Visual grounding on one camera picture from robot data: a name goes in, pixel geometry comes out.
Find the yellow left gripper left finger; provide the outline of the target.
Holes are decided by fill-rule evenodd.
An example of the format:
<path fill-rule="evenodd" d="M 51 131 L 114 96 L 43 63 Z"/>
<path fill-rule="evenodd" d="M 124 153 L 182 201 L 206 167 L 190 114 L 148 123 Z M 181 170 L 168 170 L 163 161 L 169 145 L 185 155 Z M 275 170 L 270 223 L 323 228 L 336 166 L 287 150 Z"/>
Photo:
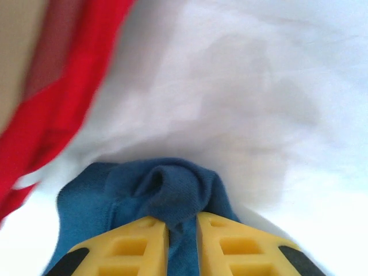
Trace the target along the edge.
<path fill-rule="evenodd" d="M 75 245 L 47 275 L 166 275 L 167 262 L 165 223 L 144 217 Z"/>

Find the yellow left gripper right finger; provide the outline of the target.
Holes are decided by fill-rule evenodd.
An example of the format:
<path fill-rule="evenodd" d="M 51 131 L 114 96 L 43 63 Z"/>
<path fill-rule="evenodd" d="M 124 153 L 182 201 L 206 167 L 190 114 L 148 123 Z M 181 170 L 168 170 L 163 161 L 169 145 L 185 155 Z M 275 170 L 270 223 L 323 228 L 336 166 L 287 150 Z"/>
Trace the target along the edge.
<path fill-rule="evenodd" d="M 200 275 L 324 275 L 292 241 L 213 213 L 197 215 L 197 249 Z"/>

